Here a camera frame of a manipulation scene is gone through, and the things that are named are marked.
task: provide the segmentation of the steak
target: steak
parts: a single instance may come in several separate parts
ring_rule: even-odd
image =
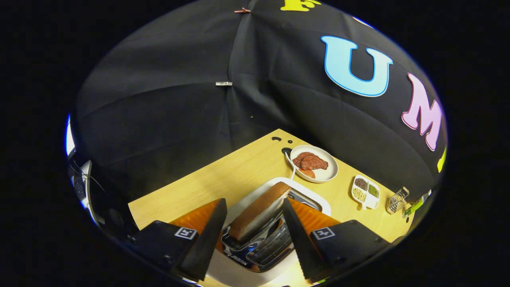
[[[314,155],[313,153],[309,153],[309,152],[304,152],[304,153],[300,153],[296,158],[294,158],[292,160],[292,162],[298,167],[300,168],[301,167],[301,161],[303,160],[304,157],[306,156],[309,156],[309,155],[312,155],[312,156],[316,156]]]
[[[308,155],[301,161],[301,168],[304,170],[327,169],[328,163],[316,155]]]

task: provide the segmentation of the cable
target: cable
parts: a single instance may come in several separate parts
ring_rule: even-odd
[[[290,160],[289,154],[285,152],[285,157],[287,157],[287,160],[292,165],[292,176],[290,177],[290,180],[294,180],[294,175],[296,174],[296,165]]]
[[[103,187],[99,184],[99,182],[97,182],[97,180],[96,180],[95,178],[93,178],[91,175],[85,174],[85,173],[82,171],[82,169],[78,166],[78,164],[76,163],[76,161],[75,161],[74,159],[73,159],[72,161],[74,162],[74,164],[76,165],[76,167],[77,167],[77,168],[81,171],[81,173],[82,173],[82,174],[83,174],[83,175],[84,175],[84,176],[85,176],[88,180],[93,179],[93,180],[95,181],[95,183],[97,183],[97,185],[99,185],[99,187],[100,187],[100,188],[104,191],[104,193],[105,193],[107,196],[109,196],[109,195],[108,195],[108,192],[106,192],[106,190],[105,190],[105,189],[104,189],[104,188],[103,188]],[[76,173],[78,173],[78,174],[79,174],[79,172],[77,172],[77,171],[76,171],[76,170],[72,167],[72,165],[70,165],[70,167],[72,168],[72,170],[74,170],[74,172],[76,172]]]

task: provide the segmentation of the blue letter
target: blue letter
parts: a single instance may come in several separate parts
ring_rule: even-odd
[[[321,40],[326,43],[324,69],[333,82],[348,91],[365,97],[378,97],[386,92],[390,65],[393,64],[390,57],[374,49],[367,48],[367,53],[374,58],[374,75],[372,80],[364,81],[350,71],[352,50],[357,49],[358,45],[349,40],[333,36],[323,36]]]

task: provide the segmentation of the pink letter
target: pink letter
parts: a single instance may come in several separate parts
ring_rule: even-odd
[[[435,151],[443,112],[435,100],[432,102],[432,107],[429,107],[425,87],[415,75],[408,73],[407,77],[413,84],[413,98],[409,111],[402,114],[402,121],[408,127],[416,130],[418,128],[418,112],[420,112],[420,135],[425,134],[430,128],[430,132],[425,136],[425,142],[431,151]]]

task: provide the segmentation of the black fabric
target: black fabric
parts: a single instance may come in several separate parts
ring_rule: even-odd
[[[424,84],[429,104],[439,102],[424,72],[350,15],[326,4],[306,13],[281,6],[191,3],[136,31],[92,71],[76,106],[80,146],[129,200],[278,128],[391,190],[406,186],[413,200],[438,183],[445,117],[435,152],[401,119],[412,96],[407,73]],[[241,7],[251,13],[233,12]],[[351,68],[361,79],[373,73],[365,48],[392,58],[386,93],[366,98],[335,84],[324,71],[325,35],[358,44]]]

